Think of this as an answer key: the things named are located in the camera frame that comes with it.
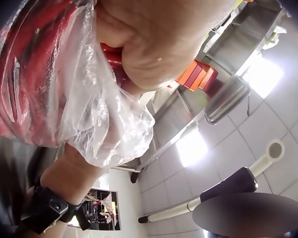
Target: skin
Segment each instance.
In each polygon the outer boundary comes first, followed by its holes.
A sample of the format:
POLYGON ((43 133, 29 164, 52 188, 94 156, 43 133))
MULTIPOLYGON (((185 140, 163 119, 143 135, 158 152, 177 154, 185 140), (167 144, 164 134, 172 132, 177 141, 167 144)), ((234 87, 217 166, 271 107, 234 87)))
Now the skin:
POLYGON ((98 41, 123 47, 122 65, 131 94, 167 86, 198 54, 205 36, 236 0, 100 0, 98 41))
MULTIPOLYGON (((97 40, 123 47, 122 65, 131 79, 124 89, 140 95, 175 80, 194 60, 207 33, 232 10, 236 0, 98 0, 97 40)), ((102 175, 77 150, 65 152, 41 176, 41 185, 64 201, 79 204, 102 175)), ((26 195, 29 202, 33 188, 26 195)), ((67 224, 57 221, 45 233, 26 237, 61 238, 67 224)))

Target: clear plastic bag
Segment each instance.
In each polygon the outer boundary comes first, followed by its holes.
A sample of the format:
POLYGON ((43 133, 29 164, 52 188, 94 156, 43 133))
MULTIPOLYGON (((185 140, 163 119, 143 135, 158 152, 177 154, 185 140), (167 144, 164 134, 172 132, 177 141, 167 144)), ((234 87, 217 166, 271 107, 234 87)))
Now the clear plastic bag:
POLYGON ((96 41, 93 0, 28 0, 0 32, 0 135, 66 141, 87 162, 140 157, 154 119, 117 84, 96 41))

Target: wrist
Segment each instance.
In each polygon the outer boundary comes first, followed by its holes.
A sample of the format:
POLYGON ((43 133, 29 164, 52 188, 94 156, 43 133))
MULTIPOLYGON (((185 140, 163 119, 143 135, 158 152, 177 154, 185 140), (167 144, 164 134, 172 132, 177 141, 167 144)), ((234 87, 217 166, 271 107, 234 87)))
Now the wrist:
POLYGON ((46 169, 40 179, 65 202, 78 205, 103 174, 103 169, 90 165, 73 147, 66 144, 65 152, 46 169))

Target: orange container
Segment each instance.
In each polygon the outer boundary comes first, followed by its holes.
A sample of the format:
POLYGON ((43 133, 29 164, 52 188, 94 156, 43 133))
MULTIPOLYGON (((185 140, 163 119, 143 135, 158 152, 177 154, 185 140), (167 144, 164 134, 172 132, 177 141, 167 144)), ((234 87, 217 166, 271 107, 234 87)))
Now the orange container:
POLYGON ((181 77, 177 78, 176 81, 180 85, 184 85, 185 82, 188 80, 192 72, 194 71, 195 67, 197 66, 197 62, 194 60, 184 71, 181 77))
POLYGON ((183 85, 186 89, 190 89, 190 87, 192 86, 193 82, 196 80, 197 76, 200 74, 201 70, 202 70, 202 68, 200 66, 197 65, 195 67, 195 69, 191 73, 190 77, 188 78, 188 80, 183 85))
POLYGON ((191 85, 189 90, 194 92, 198 88, 199 84, 201 83, 201 81, 203 80, 203 78, 206 74, 207 74, 207 72, 206 72, 205 68, 202 67, 200 74, 196 77, 195 81, 193 82, 193 84, 191 85))
POLYGON ((204 76, 201 83, 199 84, 199 88, 201 90, 207 92, 210 89, 214 80, 216 79, 218 72, 213 67, 209 66, 208 64, 205 64, 202 62, 198 62, 198 64, 201 65, 202 67, 204 67, 205 69, 207 69, 206 75, 204 76))

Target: wrist-mounted device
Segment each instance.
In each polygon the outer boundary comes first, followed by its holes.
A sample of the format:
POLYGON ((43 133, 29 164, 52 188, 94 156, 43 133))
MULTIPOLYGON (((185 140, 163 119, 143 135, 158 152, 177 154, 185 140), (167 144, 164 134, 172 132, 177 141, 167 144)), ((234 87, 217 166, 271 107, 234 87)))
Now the wrist-mounted device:
POLYGON ((38 184, 34 187, 30 205, 21 215, 21 221, 28 229, 41 234, 55 225, 56 221, 68 223, 74 216, 82 230, 90 228, 91 224, 85 217, 81 204, 67 203, 48 187, 38 184))

